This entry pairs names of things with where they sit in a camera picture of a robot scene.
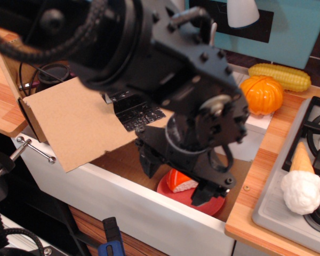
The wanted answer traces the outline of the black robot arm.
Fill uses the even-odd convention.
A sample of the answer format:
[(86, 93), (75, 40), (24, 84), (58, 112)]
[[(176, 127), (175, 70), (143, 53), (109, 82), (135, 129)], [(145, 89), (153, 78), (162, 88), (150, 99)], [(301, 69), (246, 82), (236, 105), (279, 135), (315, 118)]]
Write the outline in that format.
[(198, 183), (194, 206), (235, 186), (229, 144), (246, 136), (249, 111), (225, 54), (212, 46), (213, 20), (171, 1), (0, 1), (0, 53), (28, 64), (66, 59), (88, 88), (130, 91), (173, 112), (165, 128), (139, 126), (144, 173), (167, 164)]

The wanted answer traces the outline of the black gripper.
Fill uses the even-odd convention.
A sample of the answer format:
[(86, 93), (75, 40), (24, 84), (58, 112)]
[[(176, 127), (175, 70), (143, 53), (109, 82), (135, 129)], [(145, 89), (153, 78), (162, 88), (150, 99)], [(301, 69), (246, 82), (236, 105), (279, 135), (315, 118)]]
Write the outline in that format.
[(198, 182), (193, 206), (226, 197), (235, 186), (230, 173), (236, 140), (235, 99), (228, 92), (105, 93), (118, 119), (137, 135), (139, 160), (148, 178), (166, 164)]

